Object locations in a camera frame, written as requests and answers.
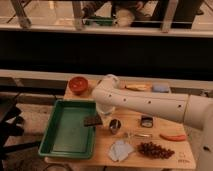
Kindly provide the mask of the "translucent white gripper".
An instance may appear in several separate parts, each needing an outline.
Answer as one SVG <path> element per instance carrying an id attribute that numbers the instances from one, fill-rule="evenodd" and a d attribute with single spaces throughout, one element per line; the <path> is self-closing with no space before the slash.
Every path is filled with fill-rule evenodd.
<path id="1" fill-rule="evenodd" d="M 101 116 L 103 126 L 108 127 L 110 121 L 112 120 L 111 114 L 115 111 L 114 107 L 99 105 L 97 107 L 97 112 Z"/>

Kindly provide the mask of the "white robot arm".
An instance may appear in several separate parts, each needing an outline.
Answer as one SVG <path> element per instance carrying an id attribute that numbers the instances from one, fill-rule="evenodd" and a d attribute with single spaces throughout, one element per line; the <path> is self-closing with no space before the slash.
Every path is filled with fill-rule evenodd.
<path id="1" fill-rule="evenodd" d="M 100 80 L 92 97 L 100 114 L 108 115 L 116 107 L 123 107 L 202 130 L 196 171 L 213 171 L 213 98 L 122 90 L 119 78 L 112 74 Z"/>

